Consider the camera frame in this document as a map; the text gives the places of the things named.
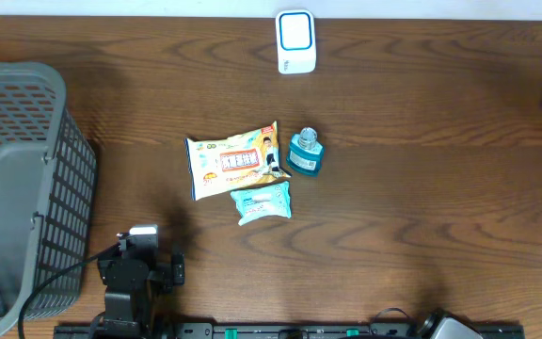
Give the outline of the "small teal wipes pack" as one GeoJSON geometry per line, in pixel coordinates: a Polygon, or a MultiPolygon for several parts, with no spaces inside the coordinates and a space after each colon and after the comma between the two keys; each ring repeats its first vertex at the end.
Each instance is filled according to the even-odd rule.
{"type": "Polygon", "coordinates": [[[291,218],[290,183],[288,181],[259,188],[235,190],[231,197],[240,215],[239,226],[266,217],[291,218]]]}

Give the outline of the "teal mouthwash bottle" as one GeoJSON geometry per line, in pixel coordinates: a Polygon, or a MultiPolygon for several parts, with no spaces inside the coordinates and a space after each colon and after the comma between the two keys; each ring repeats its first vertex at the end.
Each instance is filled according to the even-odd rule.
{"type": "Polygon", "coordinates": [[[286,162],[299,173],[317,176],[324,154],[325,147],[318,141],[317,132],[311,127],[304,127],[292,136],[286,162]]]}

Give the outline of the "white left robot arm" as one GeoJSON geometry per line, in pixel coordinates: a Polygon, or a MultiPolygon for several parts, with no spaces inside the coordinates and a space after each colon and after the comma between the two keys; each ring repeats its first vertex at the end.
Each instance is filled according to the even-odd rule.
{"type": "Polygon", "coordinates": [[[103,284],[104,311],[88,328],[89,338],[161,338],[164,327],[154,306],[162,296],[185,283],[184,254],[173,250],[168,262],[158,260],[153,236],[121,239],[98,260],[103,284]]]}

